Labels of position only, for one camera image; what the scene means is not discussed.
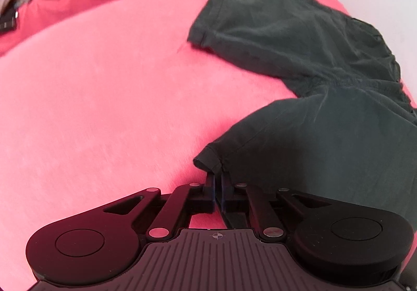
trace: black clothing item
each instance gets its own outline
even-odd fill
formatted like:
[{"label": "black clothing item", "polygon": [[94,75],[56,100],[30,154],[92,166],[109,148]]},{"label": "black clothing item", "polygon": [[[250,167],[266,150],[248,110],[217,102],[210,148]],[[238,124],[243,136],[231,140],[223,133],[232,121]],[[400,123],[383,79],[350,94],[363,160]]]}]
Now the black clothing item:
[{"label": "black clothing item", "polygon": [[299,97],[235,124],[198,168],[393,211],[417,229],[417,118],[373,26],[315,0],[209,0],[188,40]]}]

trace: metal pin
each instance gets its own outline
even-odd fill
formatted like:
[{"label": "metal pin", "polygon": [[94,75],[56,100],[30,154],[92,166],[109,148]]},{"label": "metal pin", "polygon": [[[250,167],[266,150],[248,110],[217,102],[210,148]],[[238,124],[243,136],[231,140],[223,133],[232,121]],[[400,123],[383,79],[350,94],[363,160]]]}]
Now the metal pin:
[{"label": "metal pin", "polygon": [[154,238],[163,238],[169,235],[169,231],[166,228],[154,228],[149,231],[149,236]]},{"label": "metal pin", "polygon": [[284,234],[284,230],[280,228],[266,228],[263,230],[263,234],[267,237],[276,238],[281,237]]}]

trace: bed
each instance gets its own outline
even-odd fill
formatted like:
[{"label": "bed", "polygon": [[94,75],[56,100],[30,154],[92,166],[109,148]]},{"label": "bed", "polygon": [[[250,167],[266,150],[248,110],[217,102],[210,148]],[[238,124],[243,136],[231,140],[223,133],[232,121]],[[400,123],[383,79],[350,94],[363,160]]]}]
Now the bed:
[{"label": "bed", "polygon": [[[191,159],[207,142],[294,97],[280,80],[185,42],[206,1],[35,0],[21,9],[23,29],[28,17],[47,23],[0,40],[9,45],[0,58],[4,291],[34,283],[24,248],[37,229],[146,187],[203,182]],[[191,226],[223,225],[214,214]]]}]

